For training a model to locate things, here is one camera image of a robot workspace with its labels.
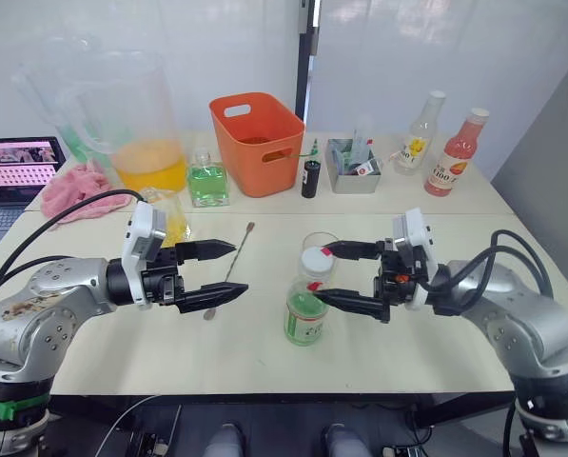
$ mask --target jar lid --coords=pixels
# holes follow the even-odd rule
[[[316,279],[327,277],[334,267],[334,255],[328,248],[307,248],[301,254],[302,273]]]

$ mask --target orange basket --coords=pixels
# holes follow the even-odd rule
[[[209,109],[225,167],[245,195],[264,197],[294,186],[303,121],[262,92],[217,98]]]

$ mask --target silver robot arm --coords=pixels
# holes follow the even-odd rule
[[[540,295],[509,268],[495,264],[479,300],[466,304],[479,286],[485,265],[478,263],[451,288],[438,289],[468,262],[438,265],[433,240],[419,209],[394,221],[394,237],[377,243],[339,241],[327,247],[339,258],[379,259],[374,297],[344,289],[314,292],[328,305],[389,322],[390,307],[425,305],[438,315],[462,316],[476,325],[508,371],[525,427],[538,437],[568,442],[568,314]]]
[[[25,457],[40,448],[53,378],[88,319],[124,305],[174,305],[182,313],[214,308],[247,290],[244,284],[218,283],[186,291],[179,265],[235,248],[219,240],[160,248],[164,238],[164,215],[138,202],[121,259],[50,263],[0,302],[0,456]]]
[[[448,264],[454,274],[464,262]],[[483,267],[453,289],[461,303]],[[568,442],[568,313],[495,265],[480,300],[461,314],[488,339],[508,371],[525,427],[549,441]]]

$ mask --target pen holder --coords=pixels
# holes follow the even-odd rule
[[[373,193],[381,179],[381,171],[376,174],[366,176],[354,176],[347,174],[339,174],[338,154],[335,150],[344,151],[351,149],[352,140],[328,140],[325,150],[325,164],[330,176],[330,184],[334,193]],[[372,150],[370,150],[369,158],[373,158]]]

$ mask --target white lid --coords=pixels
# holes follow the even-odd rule
[[[199,165],[205,165],[211,162],[211,157],[209,156],[209,149],[203,146],[199,146],[193,151],[195,157],[195,163]]]
[[[446,98],[446,94],[441,90],[432,90],[429,92],[429,96],[432,98]]]
[[[301,273],[315,279],[327,277],[334,267],[334,255],[327,248],[307,248],[301,254]]]
[[[468,119],[474,124],[486,124],[490,112],[484,108],[472,108]]]

